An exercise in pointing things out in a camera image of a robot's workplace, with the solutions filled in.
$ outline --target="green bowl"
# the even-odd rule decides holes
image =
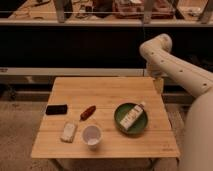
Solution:
[[[136,104],[134,103],[124,103],[118,106],[118,108],[115,110],[114,113],[115,124],[118,127],[118,129],[125,134],[129,135],[140,134],[143,132],[144,128],[148,123],[147,114],[145,111],[143,111],[143,114],[135,121],[135,123],[128,130],[125,130],[122,127],[120,121],[135,105]]]

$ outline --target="black phone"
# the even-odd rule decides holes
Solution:
[[[67,114],[67,109],[68,109],[67,104],[47,105],[46,114],[47,115],[65,115]]]

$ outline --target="concrete floor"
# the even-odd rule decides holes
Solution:
[[[8,91],[0,93],[0,171],[55,171],[56,168],[48,160],[30,157],[50,91],[18,92],[14,100],[10,99]],[[170,120],[181,148],[183,131],[182,124],[178,124],[178,115],[173,112]],[[148,164],[146,159],[60,161],[74,171],[139,171]],[[174,158],[165,158],[157,164],[155,171],[177,169]]]

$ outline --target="white cup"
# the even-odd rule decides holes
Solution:
[[[95,125],[89,125],[84,128],[82,138],[88,145],[89,149],[94,150],[101,141],[101,130]]]

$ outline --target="red object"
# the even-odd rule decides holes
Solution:
[[[89,118],[96,110],[96,106],[90,106],[80,115],[80,121],[85,121]]]

